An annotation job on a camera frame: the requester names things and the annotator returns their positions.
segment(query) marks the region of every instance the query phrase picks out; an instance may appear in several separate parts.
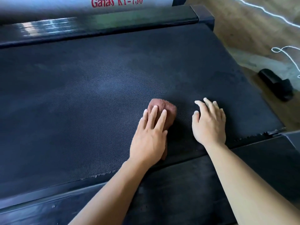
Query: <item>brown cloth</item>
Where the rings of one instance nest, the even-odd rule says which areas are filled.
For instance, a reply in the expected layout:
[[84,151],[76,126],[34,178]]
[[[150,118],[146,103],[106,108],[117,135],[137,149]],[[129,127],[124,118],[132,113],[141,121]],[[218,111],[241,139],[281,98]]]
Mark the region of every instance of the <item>brown cloth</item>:
[[[163,110],[166,109],[167,118],[166,118],[165,125],[163,126],[163,130],[168,130],[171,127],[171,125],[173,125],[173,122],[176,118],[177,107],[166,100],[152,99],[148,105],[148,113],[149,114],[151,113],[151,111],[155,105],[158,106],[157,116],[155,119],[155,125],[156,125],[161,113],[163,112]],[[167,141],[166,141],[166,148],[165,148],[165,151],[163,152],[163,156],[161,157],[161,159],[165,160],[166,157],[167,157]]]

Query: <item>black slipper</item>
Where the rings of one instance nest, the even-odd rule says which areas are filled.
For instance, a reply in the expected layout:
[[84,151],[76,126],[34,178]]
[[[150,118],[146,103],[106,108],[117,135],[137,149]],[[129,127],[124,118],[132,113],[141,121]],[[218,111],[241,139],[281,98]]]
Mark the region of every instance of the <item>black slipper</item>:
[[282,80],[273,71],[263,69],[258,76],[265,82],[277,98],[286,102],[293,98],[293,87],[289,79]]

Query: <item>hand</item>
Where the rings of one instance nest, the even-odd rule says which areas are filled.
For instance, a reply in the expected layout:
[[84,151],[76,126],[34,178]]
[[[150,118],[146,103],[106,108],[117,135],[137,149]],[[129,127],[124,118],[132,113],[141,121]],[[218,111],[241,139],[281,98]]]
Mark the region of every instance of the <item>hand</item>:
[[148,118],[148,110],[144,111],[137,131],[130,146],[129,160],[144,164],[150,168],[163,155],[168,131],[163,131],[167,111],[163,110],[157,124],[154,126],[158,107],[154,106]]
[[217,102],[211,102],[204,98],[204,102],[195,101],[200,107],[199,111],[193,114],[193,134],[195,139],[206,148],[210,144],[225,144],[225,122],[226,116],[223,109],[220,109]]

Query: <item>treadmill belt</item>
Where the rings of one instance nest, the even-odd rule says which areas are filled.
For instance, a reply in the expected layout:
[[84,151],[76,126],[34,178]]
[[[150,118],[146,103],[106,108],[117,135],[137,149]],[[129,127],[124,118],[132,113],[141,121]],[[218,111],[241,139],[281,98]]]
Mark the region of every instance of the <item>treadmill belt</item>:
[[283,125],[204,24],[0,50],[0,197],[118,170],[152,98],[178,115],[165,163],[205,155],[194,100],[218,101],[227,141]]

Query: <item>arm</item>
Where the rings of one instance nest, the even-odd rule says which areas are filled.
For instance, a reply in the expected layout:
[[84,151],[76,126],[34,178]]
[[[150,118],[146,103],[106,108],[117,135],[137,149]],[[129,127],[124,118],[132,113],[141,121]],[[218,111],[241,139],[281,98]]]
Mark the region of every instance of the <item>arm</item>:
[[163,110],[157,124],[154,106],[148,118],[144,111],[130,146],[129,159],[110,181],[88,202],[70,225],[120,225],[134,193],[147,170],[163,155],[167,131],[163,131],[167,112]]
[[204,101],[195,101],[201,115],[193,115],[193,133],[214,164],[238,224],[300,224],[298,209],[225,146],[225,113],[217,102]]

